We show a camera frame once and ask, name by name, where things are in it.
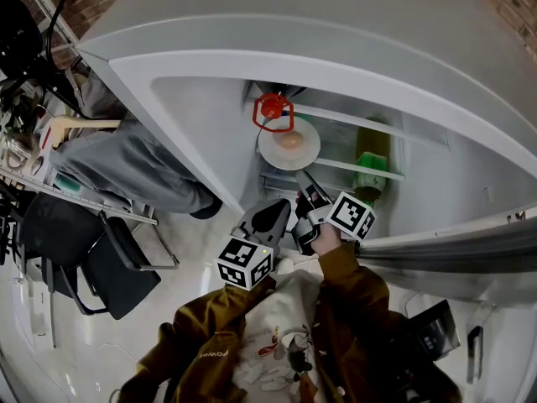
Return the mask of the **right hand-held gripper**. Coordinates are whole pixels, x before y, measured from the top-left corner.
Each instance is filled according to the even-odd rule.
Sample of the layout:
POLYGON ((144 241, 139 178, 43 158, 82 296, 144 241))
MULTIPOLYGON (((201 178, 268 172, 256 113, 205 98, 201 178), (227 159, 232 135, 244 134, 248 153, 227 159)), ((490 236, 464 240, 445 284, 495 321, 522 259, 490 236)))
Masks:
POLYGON ((313 255, 311 244, 321 235, 321 227, 331 224, 349 238, 362 243, 376 221, 373 209, 355 197, 341 192, 335 202, 305 170, 295 174, 302 194, 296 205, 297 223, 292 237, 298 251, 313 255))

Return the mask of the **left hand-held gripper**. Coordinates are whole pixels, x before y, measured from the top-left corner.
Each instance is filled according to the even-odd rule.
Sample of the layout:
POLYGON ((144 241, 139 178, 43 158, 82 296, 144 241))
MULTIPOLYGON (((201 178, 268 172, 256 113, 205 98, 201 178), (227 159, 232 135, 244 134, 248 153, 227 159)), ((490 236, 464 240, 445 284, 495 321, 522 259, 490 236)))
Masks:
POLYGON ((290 201, 279 198, 262 201, 242 215, 213 259, 224 284, 251 291, 269 276, 290 213, 290 201))

